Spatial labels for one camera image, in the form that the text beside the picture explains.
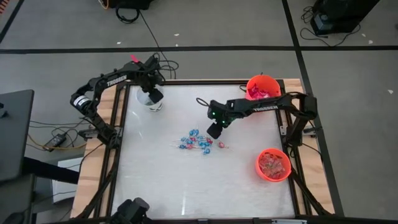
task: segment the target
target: gray floor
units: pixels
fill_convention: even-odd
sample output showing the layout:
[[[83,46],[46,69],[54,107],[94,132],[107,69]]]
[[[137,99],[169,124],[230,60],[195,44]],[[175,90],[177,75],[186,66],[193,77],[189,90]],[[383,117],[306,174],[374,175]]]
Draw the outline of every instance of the gray floor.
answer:
[[[305,27],[302,9],[315,0],[289,0],[296,31]],[[16,1],[0,16],[0,29]],[[343,45],[398,45],[398,4],[382,0],[361,23],[362,29]],[[268,45],[292,46],[279,0],[163,0],[144,11],[161,46]],[[341,35],[327,41],[338,42]],[[322,46],[299,38],[300,45]],[[68,49],[155,47],[142,20],[125,25],[96,0],[25,0],[0,49]],[[132,53],[145,59],[150,53]],[[260,72],[275,78],[301,78],[295,52],[166,52],[180,64],[177,78],[249,78]],[[345,214],[398,219],[393,208],[398,167],[393,159],[398,128],[398,52],[303,52]],[[120,67],[127,53],[0,55],[0,93],[35,90],[32,119],[48,123],[78,121],[70,95],[88,79]],[[31,128],[39,142],[51,129]],[[82,150],[51,153],[27,148],[26,155],[52,161]],[[41,213],[38,223],[57,221],[71,205]]]

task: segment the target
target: white cup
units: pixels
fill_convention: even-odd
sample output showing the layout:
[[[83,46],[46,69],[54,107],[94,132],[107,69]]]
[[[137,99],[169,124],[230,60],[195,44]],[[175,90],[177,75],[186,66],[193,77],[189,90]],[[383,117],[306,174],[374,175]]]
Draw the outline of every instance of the white cup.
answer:
[[[163,94],[163,88],[159,85],[155,86],[156,89],[158,89],[162,94]],[[146,108],[149,109],[151,112],[158,112],[160,109],[163,107],[163,98],[159,100],[159,102],[154,103],[150,98],[149,98],[149,93],[144,93],[142,91],[142,88],[139,88],[137,90],[136,94],[137,101],[144,105]]]

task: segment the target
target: white table surface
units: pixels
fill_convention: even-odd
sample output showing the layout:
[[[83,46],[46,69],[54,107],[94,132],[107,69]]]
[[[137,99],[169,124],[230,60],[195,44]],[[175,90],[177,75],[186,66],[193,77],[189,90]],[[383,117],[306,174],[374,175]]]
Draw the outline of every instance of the white table surface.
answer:
[[[265,181],[254,168],[263,149],[282,149],[274,111],[233,121],[219,138],[229,149],[213,146],[203,155],[170,145],[193,128],[206,134],[212,123],[196,97],[225,103],[244,97],[238,86],[164,86],[164,106],[155,113],[137,102],[137,89],[129,93],[113,212],[141,197],[153,219],[294,216],[287,180]]]

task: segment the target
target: table leg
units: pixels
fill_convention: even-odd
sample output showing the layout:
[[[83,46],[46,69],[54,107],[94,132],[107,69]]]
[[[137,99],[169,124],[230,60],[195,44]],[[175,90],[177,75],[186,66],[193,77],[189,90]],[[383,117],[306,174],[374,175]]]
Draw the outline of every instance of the table leg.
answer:
[[[36,159],[24,157],[22,173],[35,174],[38,177],[77,184],[79,173],[70,169],[58,167]]]

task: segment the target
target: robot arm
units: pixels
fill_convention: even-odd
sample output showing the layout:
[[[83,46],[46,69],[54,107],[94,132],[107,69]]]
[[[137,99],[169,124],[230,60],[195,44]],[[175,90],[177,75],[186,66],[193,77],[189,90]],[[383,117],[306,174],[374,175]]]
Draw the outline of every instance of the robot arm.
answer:
[[[139,85],[143,92],[148,92],[149,98],[156,103],[163,98],[163,94],[155,88],[156,84],[161,85],[164,82],[159,69],[159,59],[154,55],[145,63],[129,62],[119,70],[114,69],[111,73],[101,74],[100,77],[89,80],[86,85],[72,94],[70,104],[91,121],[96,128],[97,138],[102,143],[110,148],[116,148],[120,142],[117,131],[105,123],[97,113],[102,92],[111,86],[130,80]],[[92,99],[85,95],[88,91],[93,91]]]
[[[299,100],[299,109],[292,104],[292,100],[294,99]],[[207,133],[217,139],[221,135],[223,128],[227,128],[235,119],[245,118],[252,113],[277,109],[289,111],[296,118],[306,121],[305,123],[315,119],[318,114],[317,99],[313,96],[296,92],[261,100],[228,100],[225,105],[211,100],[207,117],[215,119],[215,123],[207,129]]]

